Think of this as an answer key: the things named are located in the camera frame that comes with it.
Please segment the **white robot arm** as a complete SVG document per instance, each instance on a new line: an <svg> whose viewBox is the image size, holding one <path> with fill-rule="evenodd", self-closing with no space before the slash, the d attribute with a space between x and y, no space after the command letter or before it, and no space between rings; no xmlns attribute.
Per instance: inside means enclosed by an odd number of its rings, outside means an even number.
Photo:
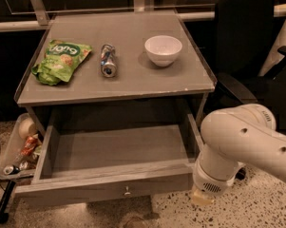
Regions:
<svg viewBox="0 0 286 228"><path fill-rule="evenodd" d="M286 183L286 135L261 104L215 110L201 122L203 146L193 170L192 202L207 205L234 183L249 164Z"/></svg>

